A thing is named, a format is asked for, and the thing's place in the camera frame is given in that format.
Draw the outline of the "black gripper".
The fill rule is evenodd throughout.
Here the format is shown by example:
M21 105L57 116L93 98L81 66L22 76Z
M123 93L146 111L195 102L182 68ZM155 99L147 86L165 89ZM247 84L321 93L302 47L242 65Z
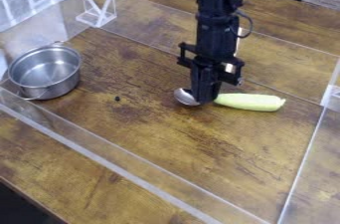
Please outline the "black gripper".
M245 62L235 57L238 49L239 17L198 14L197 42L179 44L178 63L190 68L191 93L198 103L211 103L222 82L238 85Z

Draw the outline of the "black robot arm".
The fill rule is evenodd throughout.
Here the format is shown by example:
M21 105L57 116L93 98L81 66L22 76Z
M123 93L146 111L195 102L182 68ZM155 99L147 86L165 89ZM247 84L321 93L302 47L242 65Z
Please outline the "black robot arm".
M189 106L211 103L223 82L241 83L245 62L235 57L242 36L238 8L243 0L197 0L197 44L179 44L177 63L190 68L190 89L174 91L177 99Z

